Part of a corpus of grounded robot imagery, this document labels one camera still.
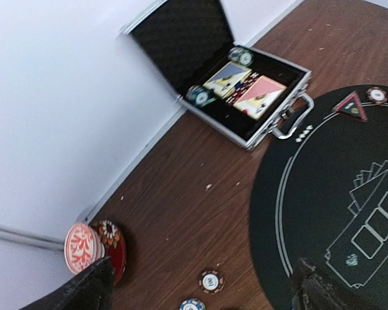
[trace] red triangle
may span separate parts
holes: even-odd
[[[360,121],[367,121],[367,115],[362,107],[361,99],[357,92],[349,94],[344,100],[333,107],[332,111],[350,116]]]

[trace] open briefcase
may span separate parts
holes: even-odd
[[[311,71],[237,46],[219,0],[159,0],[122,32],[151,58],[182,105],[248,150],[269,133],[289,138],[314,106],[305,92]],[[294,111],[299,98],[305,105]]]

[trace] case lid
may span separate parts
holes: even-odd
[[[131,33],[177,92],[234,41],[219,0],[167,0]]]

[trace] dark wood surface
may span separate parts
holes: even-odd
[[[348,85],[388,85],[388,10],[363,1],[306,0],[256,46],[311,69],[314,98]],[[209,310],[271,309],[248,240],[250,192],[271,139],[248,153],[190,113],[181,117],[97,215],[129,239],[114,309],[178,309],[195,297]],[[215,296],[198,288],[204,268],[226,277]]]

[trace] poker mat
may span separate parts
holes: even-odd
[[[274,139],[250,200],[250,247],[274,309],[290,309],[299,258],[388,309],[388,101],[341,88],[315,100],[294,135]],[[357,92],[367,121],[331,108]]]

